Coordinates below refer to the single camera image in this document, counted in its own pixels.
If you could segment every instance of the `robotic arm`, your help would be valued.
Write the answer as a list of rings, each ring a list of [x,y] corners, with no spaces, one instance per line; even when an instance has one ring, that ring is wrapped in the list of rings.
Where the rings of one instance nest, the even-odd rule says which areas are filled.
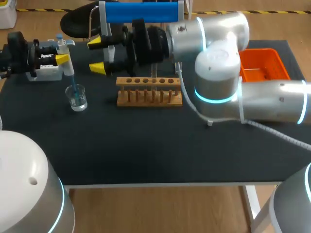
[[[248,22],[242,13],[171,23],[166,31],[147,29],[143,20],[134,20],[132,33],[125,29],[123,37],[100,36],[88,44],[90,50],[120,43],[126,46],[128,57],[119,62],[119,69],[110,63],[91,64],[90,68],[109,75],[121,67],[134,76],[137,65],[160,63],[166,58],[175,62],[195,59],[194,105],[206,119],[311,123],[311,84],[239,82],[239,51],[246,49],[248,41]]]

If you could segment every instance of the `blue handle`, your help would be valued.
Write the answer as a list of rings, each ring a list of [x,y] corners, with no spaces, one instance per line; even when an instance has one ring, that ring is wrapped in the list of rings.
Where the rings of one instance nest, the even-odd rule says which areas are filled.
[[[107,23],[132,23],[143,18],[145,23],[178,21],[177,2],[106,2]]]

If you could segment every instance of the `blue light ring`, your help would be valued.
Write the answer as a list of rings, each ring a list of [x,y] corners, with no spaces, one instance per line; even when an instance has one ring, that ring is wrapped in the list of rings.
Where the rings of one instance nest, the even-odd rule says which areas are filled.
[[[304,88],[303,88],[303,105],[302,105],[300,118],[297,122],[298,125],[301,124],[303,122],[303,119],[305,118],[306,111],[307,111],[307,103],[308,103],[307,84],[304,80],[301,80],[301,82],[304,85]]]
[[[60,181],[60,185],[62,186],[62,192],[63,192],[62,206],[61,206],[61,208],[60,208],[60,211],[59,211],[59,214],[58,214],[58,216],[57,216],[56,221],[54,222],[53,226],[52,226],[51,229],[48,231],[48,233],[52,233],[52,231],[55,229],[55,227],[56,227],[56,225],[57,225],[57,223],[58,223],[58,221],[59,221],[59,219],[60,219],[60,217],[61,217],[61,215],[62,215],[62,212],[63,212],[63,210],[64,210],[65,191],[64,191],[64,186],[63,186],[63,184],[62,184],[61,181]]]
[[[231,100],[232,100],[234,97],[236,97],[236,95],[237,95],[237,92],[235,92],[232,96],[230,96],[230,97],[228,97],[228,98],[226,98],[226,99],[222,99],[222,100],[211,100],[211,99],[207,99],[207,98],[201,96],[201,95],[196,91],[196,89],[194,89],[194,92],[195,92],[196,96],[197,96],[200,100],[202,100],[202,101],[204,101],[204,102],[206,102],[206,103],[213,103],[213,104],[227,103],[227,102],[231,101]]]
[[[199,22],[201,34],[202,34],[202,45],[203,45],[203,51],[206,50],[206,37],[205,37],[205,31],[204,31],[204,26],[203,26],[203,21],[197,17],[197,21]]]
[[[309,165],[307,166],[307,168],[306,168],[306,173],[305,173],[305,186],[306,186],[306,191],[307,191],[307,195],[308,195],[309,201],[311,202],[311,191],[310,191],[309,179],[308,179],[310,165],[311,165],[311,164],[309,164]]]

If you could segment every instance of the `wooden test tube rack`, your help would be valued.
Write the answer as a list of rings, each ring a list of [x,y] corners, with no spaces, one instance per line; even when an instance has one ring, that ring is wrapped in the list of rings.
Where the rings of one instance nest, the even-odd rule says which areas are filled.
[[[179,78],[117,77],[117,105],[122,107],[179,107],[183,105]]]

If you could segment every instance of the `wooden floor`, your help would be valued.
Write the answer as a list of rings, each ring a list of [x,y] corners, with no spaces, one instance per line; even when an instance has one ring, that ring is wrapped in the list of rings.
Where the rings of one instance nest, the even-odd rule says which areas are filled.
[[[69,8],[87,0],[18,0],[18,8]],[[193,11],[311,10],[309,0],[194,0]],[[0,46],[9,31],[27,40],[46,40],[60,33],[64,13],[20,12],[16,27],[0,31]],[[311,81],[311,15],[247,15],[251,39],[287,39]],[[273,187],[257,187],[260,204]],[[75,233],[245,233],[247,214],[238,187],[86,189],[71,193]]]

